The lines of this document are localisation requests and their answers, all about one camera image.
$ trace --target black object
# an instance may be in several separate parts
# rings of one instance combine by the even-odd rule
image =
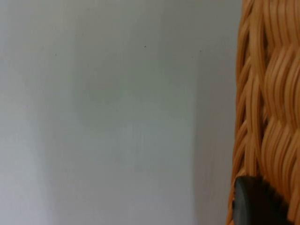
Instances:
[[[292,225],[286,220],[287,204],[257,177],[238,177],[232,203],[235,225]]]

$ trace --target wicker backrest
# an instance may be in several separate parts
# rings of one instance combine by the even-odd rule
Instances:
[[[289,203],[300,225],[300,0],[243,0],[236,63],[232,187],[261,176]]]

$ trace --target gray wall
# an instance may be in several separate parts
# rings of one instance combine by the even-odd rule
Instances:
[[[224,224],[239,16],[0,0],[0,223]]]

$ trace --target white wall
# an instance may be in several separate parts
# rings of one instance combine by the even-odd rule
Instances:
[[[224,224],[239,15],[0,0],[0,223]]]

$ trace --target orange wicker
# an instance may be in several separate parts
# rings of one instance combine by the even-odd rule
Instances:
[[[243,0],[236,125],[226,224],[237,176],[261,176],[300,225],[300,0]]]

